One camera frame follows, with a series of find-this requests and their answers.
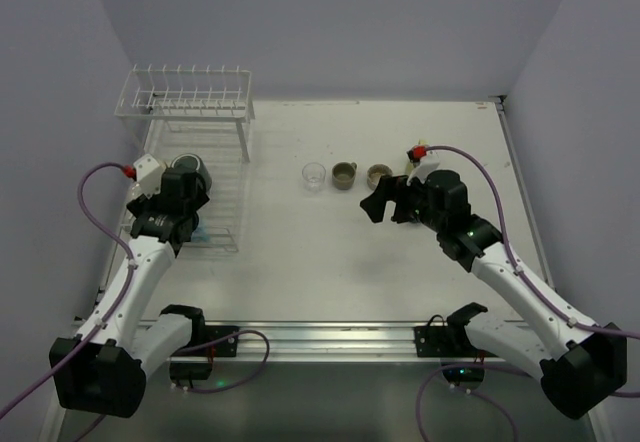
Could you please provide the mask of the olive green mug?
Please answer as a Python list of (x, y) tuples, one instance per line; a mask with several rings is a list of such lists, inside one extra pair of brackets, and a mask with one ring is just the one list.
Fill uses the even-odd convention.
[(355, 162), (339, 162), (335, 164), (331, 171), (332, 184), (337, 190), (350, 190), (357, 175), (357, 164)]

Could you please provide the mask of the light blue mug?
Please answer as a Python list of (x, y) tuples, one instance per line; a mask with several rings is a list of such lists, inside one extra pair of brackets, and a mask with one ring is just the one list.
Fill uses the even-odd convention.
[(211, 241), (212, 236), (205, 228), (198, 227), (191, 236), (191, 242), (194, 244), (209, 244)]

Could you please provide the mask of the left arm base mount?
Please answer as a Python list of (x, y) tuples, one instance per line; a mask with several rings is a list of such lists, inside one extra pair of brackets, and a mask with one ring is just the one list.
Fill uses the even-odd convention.
[[(180, 315), (191, 322), (190, 339), (184, 347), (181, 347), (181, 350), (212, 342), (240, 330), (237, 325), (208, 326), (203, 310), (192, 306), (171, 304), (166, 306), (160, 314)], [(171, 362), (169, 365), (171, 381), (176, 385), (194, 389), (196, 381), (206, 381), (212, 375), (215, 357), (235, 357), (237, 355), (237, 345), (238, 339), (233, 336), (215, 346), (187, 353), (188, 357), (205, 358), (206, 362)]]

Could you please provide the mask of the speckled beige bowl cup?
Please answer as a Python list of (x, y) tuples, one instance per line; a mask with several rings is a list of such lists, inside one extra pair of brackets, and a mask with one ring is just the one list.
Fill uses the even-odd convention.
[(370, 190), (374, 191), (383, 177), (391, 177), (393, 171), (385, 164), (374, 164), (370, 166), (366, 173), (366, 182)]

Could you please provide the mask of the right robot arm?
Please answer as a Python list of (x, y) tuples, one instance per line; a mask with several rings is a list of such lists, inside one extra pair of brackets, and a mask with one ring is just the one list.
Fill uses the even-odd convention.
[(614, 323), (598, 324), (530, 273), (506, 236), (473, 214), (458, 173), (437, 170), (426, 180), (385, 176), (360, 203), (380, 223), (387, 203), (392, 221), (420, 223), (436, 234), (443, 253), (493, 289), (529, 329), (518, 334), (487, 308), (468, 304), (447, 322), (477, 349), (499, 356), (539, 381), (552, 405), (579, 419), (627, 382), (627, 340)]

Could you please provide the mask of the yellow green mug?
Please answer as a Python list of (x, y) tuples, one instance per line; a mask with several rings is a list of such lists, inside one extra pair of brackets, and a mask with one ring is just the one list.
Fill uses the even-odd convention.
[(405, 166), (405, 174), (409, 175), (411, 171), (416, 168), (423, 157), (428, 153), (426, 149), (427, 142), (425, 139), (419, 139), (418, 142), (412, 146), (407, 152), (407, 163)]

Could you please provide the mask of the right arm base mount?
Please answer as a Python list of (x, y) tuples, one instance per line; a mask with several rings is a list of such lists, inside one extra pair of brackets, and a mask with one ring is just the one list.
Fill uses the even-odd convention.
[(485, 378), (481, 368), (449, 368), (470, 359), (472, 364), (483, 364), (487, 357), (496, 355), (474, 346), (466, 335), (465, 328), (471, 319), (487, 313), (488, 309), (471, 302), (444, 317), (432, 315), (426, 322), (413, 327), (413, 343), (418, 358), (437, 358), (443, 368), (440, 377), (453, 388), (475, 390)]

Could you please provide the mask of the clear drinking glass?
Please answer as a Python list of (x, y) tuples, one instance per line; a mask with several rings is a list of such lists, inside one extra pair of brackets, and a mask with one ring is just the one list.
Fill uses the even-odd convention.
[(326, 169), (318, 162), (307, 163), (302, 171), (304, 188), (310, 192), (319, 192), (325, 183)]

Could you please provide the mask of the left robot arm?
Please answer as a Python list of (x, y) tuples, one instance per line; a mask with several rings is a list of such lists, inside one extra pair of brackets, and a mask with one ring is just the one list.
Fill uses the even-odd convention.
[(199, 172), (168, 168), (158, 194), (129, 203), (134, 224), (124, 261), (76, 335), (57, 339), (49, 352), (63, 408), (129, 418), (166, 360), (204, 342), (204, 314), (192, 306), (171, 304), (144, 333), (138, 329), (159, 281), (198, 226), (208, 189)]

